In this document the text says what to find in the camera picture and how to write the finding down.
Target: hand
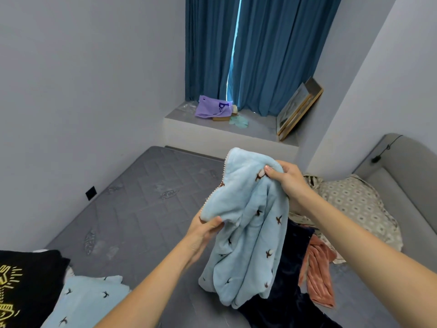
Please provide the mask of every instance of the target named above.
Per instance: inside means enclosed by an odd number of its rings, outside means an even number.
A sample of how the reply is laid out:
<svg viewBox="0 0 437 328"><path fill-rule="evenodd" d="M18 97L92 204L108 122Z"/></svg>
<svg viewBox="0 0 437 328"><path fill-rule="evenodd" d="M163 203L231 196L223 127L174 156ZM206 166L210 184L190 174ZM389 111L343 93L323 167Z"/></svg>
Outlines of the hand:
<svg viewBox="0 0 437 328"><path fill-rule="evenodd" d="M220 216L216 216L209 222L200 220L200 211L194 216L187 234L180 242L189 250L191 256L185 269L200 258L211 238L219 232L224 225Z"/></svg>
<svg viewBox="0 0 437 328"><path fill-rule="evenodd" d="M311 190L311 188L305 182L297 165L281 160L277 160L277 162L284 170L283 173L274 170L270 166L265 166L264 171L271 179L277 180L281 183L282 188L289 198L299 201L299 198L307 193L308 190Z"/></svg>

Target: wooden picture frame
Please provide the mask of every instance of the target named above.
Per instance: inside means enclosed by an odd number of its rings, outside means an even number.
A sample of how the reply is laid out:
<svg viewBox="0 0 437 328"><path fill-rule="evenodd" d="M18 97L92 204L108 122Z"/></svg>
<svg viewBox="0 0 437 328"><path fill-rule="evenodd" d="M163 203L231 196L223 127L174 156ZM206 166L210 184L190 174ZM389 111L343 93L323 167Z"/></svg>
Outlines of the wooden picture frame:
<svg viewBox="0 0 437 328"><path fill-rule="evenodd" d="M300 84L293 96L288 100L284 108L282 108L278 116L276 116L276 134L278 136L290 124L291 120L295 117L299 109L308 101L310 96L311 94L308 92L305 84Z"/></svg>
<svg viewBox="0 0 437 328"><path fill-rule="evenodd" d="M293 118L287 123L286 128L281 131L279 135L279 141L281 142L287 137L296 124L298 124L302 116L305 115L305 113L323 93L323 88L314 80L313 77L306 81L305 87L310 94L310 98L296 111Z"/></svg>

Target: black cord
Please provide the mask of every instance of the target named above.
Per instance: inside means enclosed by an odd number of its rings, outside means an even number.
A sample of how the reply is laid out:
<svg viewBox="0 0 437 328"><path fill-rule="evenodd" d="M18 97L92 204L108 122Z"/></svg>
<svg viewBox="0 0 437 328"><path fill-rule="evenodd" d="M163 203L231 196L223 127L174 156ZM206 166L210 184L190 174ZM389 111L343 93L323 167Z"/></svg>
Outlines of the black cord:
<svg viewBox="0 0 437 328"><path fill-rule="evenodd" d="M396 140L398 140L398 138L400 138L400 137L402 137L402 135L399 135L395 140L393 140L391 143L389 143L388 145L387 145L387 147L379 154L379 155L377 155L377 156L375 156L374 158L372 158L370 161L373 163L373 164L375 164L375 163L377 163L380 159L381 159L381 155L386 151L386 150L389 150L389 149L391 149L391 146L393 145L393 143L396 141Z"/></svg>

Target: gray upholstered headboard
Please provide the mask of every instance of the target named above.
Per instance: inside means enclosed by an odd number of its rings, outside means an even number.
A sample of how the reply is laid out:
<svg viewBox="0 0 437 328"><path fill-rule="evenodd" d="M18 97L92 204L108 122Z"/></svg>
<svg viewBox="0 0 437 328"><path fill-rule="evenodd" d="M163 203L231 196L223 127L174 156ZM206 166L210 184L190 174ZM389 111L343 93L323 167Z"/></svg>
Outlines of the gray upholstered headboard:
<svg viewBox="0 0 437 328"><path fill-rule="evenodd" d="M398 221L402 252L437 272L437 155L402 136L373 164L371 159L397 137L385 135L354 173L375 187Z"/></svg>

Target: blue curtain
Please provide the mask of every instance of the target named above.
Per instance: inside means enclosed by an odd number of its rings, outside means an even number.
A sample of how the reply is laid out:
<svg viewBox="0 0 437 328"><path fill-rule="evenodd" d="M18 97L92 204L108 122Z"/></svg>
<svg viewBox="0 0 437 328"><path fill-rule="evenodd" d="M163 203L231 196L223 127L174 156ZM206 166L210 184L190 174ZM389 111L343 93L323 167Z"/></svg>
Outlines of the blue curtain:
<svg viewBox="0 0 437 328"><path fill-rule="evenodd" d="M226 99L239 1L185 1L186 101Z"/></svg>
<svg viewBox="0 0 437 328"><path fill-rule="evenodd" d="M228 99L278 115L314 74L341 0L241 0Z"/></svg>

